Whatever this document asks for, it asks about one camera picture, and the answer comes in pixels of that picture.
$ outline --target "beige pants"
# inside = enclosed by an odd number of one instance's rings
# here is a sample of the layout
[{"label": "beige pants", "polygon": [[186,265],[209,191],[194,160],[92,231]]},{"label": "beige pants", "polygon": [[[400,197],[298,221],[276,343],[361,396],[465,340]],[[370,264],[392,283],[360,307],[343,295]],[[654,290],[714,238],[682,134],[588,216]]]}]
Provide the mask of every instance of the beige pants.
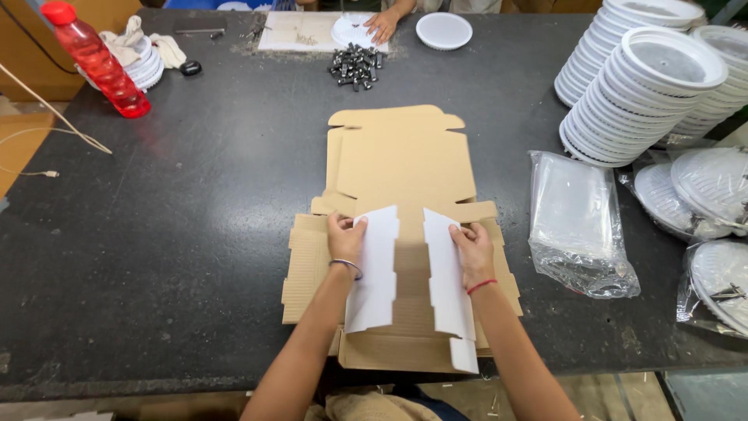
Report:
[{"label": "beige pants", "polygon": [[399,396],[377,392],[328,396],[325,408],[309,408],[304,421],[440,421],[433,411]]},{"label": "beige pants", "polygon": [[[443,0],[416,0],[414,11],[435,12],[441,7]],[[382,0],[382,10],[387,10],[395,0]],[[501,0],[452,0],[450,13],[499,13]]]}]

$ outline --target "person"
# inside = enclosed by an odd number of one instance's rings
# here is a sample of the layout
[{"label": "person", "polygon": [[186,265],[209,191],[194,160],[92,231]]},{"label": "person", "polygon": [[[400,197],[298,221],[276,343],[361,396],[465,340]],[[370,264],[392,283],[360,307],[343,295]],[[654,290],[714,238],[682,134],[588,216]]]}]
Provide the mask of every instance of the person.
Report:
[{"label": "person", "polygon": [[[353,219],[338,213],[329,216],[328,248],[334,262],[288,342],[254,391],[241,421],[304,419],[348,292],[358,274],[355,267],[342,261],[358,264],[368,220],[361,218],[355,227],[351,227],[352,223]],[[578,421],[579,413],[545,367],[509,301],[496,282],[487,282],[495,278],[494,246],[488,232],[479,223],[473,223],[469,229],[451,225],[450,235],[462,254],[462,285],[470,292],[473,309],[488,339],[515,417],[523,421]],[[348,399],[343,405],[331,405],[328,398],[326,411],[328,415],[335,412],[330,418],[337,421],[440,419],[431,409],[415,403],[418,401],[396,397]],[[394,411],[400,411],[400,417],[392,415]],[[361,417],[362,413],[381,414],[381,417]]]},{"label": "person", "polygon": [[387,10],[382,11],[381,0],[296,0],[300,6],[313,6],[316,4],[322,12],[346,11],[346,12],[378,12],[364,23],[368,27],[367,35],[374,34],[372,43],[382,45],[389,41],[395,33],[398,21],[412,12],[416,6],[416,0],[395,0]]}]

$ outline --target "hand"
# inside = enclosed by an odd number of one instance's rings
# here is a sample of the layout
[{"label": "hand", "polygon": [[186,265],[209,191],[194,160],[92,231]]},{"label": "hand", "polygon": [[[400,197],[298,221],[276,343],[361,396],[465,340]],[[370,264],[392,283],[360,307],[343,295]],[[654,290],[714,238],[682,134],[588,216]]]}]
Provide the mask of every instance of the hand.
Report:
[{"label": "hand", "polygon": [[328,248],[332,259],[342,259],[358,264],[361,257],[361,243],[367,230],[369,219],[365,216],[353,227],[353,219],[345,218],[338,212],[328,216]]},{"label": "hand", "polygon": [[452,240],[462,254],[462,286],[468,290],[488,279],[495,279],[494,243],[488,232],[477,222],[472,228],[458,228],[450,225]]},{"label": "hand", "polygon": [[372,43],[376,43],[378,46],[386,43],[395,32],[398,20],[400,20],[400,16],[394,8],[389,8],[384,12],[377,13],[372,16],[371,19],[367,20],[367,22],[364,23],[364,26],[370,27],[367,35],[379,28],[374,35],[374,38],[372,38]]}]

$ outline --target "plastic bag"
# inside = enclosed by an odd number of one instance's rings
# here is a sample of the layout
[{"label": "plastic bag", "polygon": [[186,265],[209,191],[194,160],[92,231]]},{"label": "plastic bag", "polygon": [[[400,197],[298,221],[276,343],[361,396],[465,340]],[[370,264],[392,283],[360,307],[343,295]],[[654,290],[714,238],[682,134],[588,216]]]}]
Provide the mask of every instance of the plastic bag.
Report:
[{"label": "plastic bag", "polygon": [[748,244],[698,243],[686,251],[675,319],[723,335],[748,339]]},{"label": "plastic bag", "polygon": [[683,202],[736,235],[746,235],[748,148],[707,148],[669,155],[672,183]]},{"label": "plastic bag", "polygon": [[717,141],[711,139],[705,139],[706,133],[698,135],[689,135],[678,132],[679,127],[673,127],[670,133],[667,133],[662,139],[658,140],[654,144],[655,148],[664,149],[690,149],[690,148],[711,148]]},{"label": "plastic bag", "polygon": [[618,180],[639,199],[659,228],[689,244],[732,233],[729,227],[718,225],[714,219],[694,211],[678,196],[667,153],[649,151],[649,155],[643,154],[632,166],[633,172],[619,170]]},{"label": "plastic bag", "polygon": [[592,298],[636,297],[611,169],[550,152],[533,160],[530,250],[538,273]]}]

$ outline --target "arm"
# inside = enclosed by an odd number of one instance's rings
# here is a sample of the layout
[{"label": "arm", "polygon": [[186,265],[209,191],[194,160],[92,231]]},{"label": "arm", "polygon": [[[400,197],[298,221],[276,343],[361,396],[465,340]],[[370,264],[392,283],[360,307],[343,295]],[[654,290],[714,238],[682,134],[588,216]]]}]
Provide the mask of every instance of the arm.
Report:
[{"label": "arm", "polygon": [[304,6],[305,12],[319,11],[319,0],[295,0],[299,6]]},{"label": "arm", "polygon": [[[328,247],[332,258],[358,264],[367,219],[347,228],[352,223],[353,219],[344,219],[338,213],[330,215]],[[355,275],[356,269],[347,264],[330,266],[288,342],[247,403],[241,421],[304,419]]]},{"label": "arm", "polygon": [[[465,290],[495,279],[491,238],[479,223],[470,227],[472,230],[450,226],[452,239],[462,252]],[[579,413],[545,367],[498,285],[480,286],[470,298],[517,419],[578,421]]]},{"label": "arm", "polygon": [[392,7],[372,16],[371,19],[364,23],[364,26],[369,26],[367,35],[379,28],[376,34],[374,34],[372,42],[376,43],[376,45],[382,45],[387,42],[395,32],[397,21],[410,13],[413,7],[416,7],[416,0],[395,0],[395,4]]}]

